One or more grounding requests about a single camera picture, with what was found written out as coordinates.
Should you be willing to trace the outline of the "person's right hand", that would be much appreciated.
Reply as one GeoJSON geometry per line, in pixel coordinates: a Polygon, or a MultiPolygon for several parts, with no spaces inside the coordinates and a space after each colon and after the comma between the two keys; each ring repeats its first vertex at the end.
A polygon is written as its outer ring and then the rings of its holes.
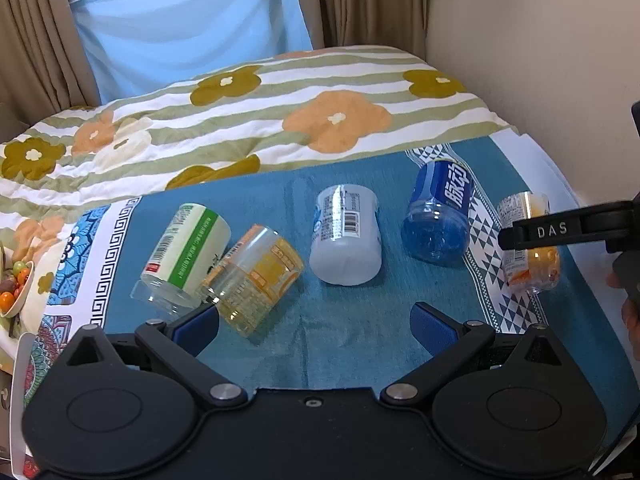
{"type": "Polygon", "coordinates": [[[626,326],[628,339],[631,344],[634,359],[640,360],[640,323],[639,323],[639,307],[638,304],[627,298],[622,305],[620,311],[622,320],[626,326]]]}

